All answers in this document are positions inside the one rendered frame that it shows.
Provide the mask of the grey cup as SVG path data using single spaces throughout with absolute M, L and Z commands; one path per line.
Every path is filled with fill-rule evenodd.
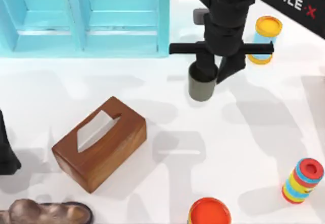
M 197 62 L 193 62 L 188 69 L 188 93 L 189 96 L 198 102 L 209 100 L 213 93 L 217 79 L 218 67 L 210 70 L 212 75 L 205 74 L 197 66 Z

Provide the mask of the yellow and blue can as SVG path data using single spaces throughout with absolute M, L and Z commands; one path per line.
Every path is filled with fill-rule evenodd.
M 277 37 L 282 31 L 282 22 L 273 16 L 262 16 L 255 24 L 253 43 L 267 44 L 276 43 Z M 248 59 L 257 65 L 266 65 L 273 58 L 272 54 L 248 55 Z

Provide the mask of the white tissue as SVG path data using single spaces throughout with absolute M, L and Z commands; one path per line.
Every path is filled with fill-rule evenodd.
M 83 152 L 102 139 L 107 132 L 118 122 L 117 118 L 110 117 L 106 112 L 100 111 L 90 122 L 77 131 L 77 149 Z

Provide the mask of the wooden tissue box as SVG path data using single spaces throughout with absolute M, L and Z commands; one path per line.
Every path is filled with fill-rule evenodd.
M 96 143 L 79 152 L 77 132 L 105 112 L 116 124 Z M 53 147 L 60 168 L 88 193 L 94 192 L 147 139 L 144 117 L 116 97 L 110 97 Z

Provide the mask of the stack of coloured rings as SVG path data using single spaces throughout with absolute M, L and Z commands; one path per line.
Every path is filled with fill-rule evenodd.
M 302 158 L 282 186 L 283 197 L 292 204 L 305 201 L 324 176 L 322 164 L 313 158 Z

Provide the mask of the orange lidded can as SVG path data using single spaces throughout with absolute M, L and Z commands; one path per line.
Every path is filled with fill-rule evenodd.
M 205 197 L 192 204 L 187 224 L 232 224 L 232 218 L 229 209 L 222 201 Z

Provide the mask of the light blue rack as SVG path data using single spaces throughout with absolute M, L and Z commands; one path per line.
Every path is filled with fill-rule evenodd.
M 170 0 L 0 0 L 0 57 L 164 57 Z

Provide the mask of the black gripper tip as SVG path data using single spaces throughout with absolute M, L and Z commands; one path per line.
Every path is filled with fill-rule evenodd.
M 8 140 L 3 113 L 0 110 L 0 176 L 14 175 L 21 169 L 21 162 Z

